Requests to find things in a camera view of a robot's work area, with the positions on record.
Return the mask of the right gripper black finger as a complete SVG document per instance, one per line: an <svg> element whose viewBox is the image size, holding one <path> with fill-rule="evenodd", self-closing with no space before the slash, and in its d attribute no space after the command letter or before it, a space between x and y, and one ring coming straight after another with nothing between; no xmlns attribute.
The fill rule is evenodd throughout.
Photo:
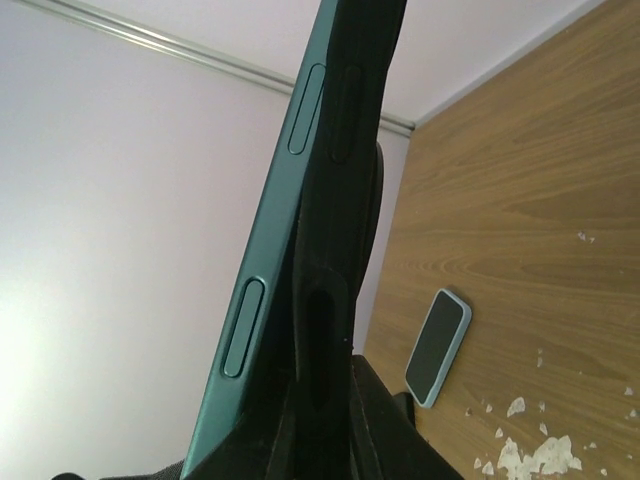
<svg viewBox="0 0 640 480"><path fill-rule="evenodd" d="M370 208L303 203L296 229L285 365L193 479L454 479L368 361L352 351L355 303L370 253Z"/></svg>

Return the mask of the black phone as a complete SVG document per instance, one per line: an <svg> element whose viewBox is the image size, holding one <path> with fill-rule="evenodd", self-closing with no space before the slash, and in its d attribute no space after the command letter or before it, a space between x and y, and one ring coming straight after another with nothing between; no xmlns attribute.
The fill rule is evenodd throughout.
<svg viewBox="0 0 640 480"><path fill-rule="evenodd" d="M230 298L194 433L187 478L258 398L271 363L291 348L291 264L301 187L321 111L337 4L320 4Z"/></svg>

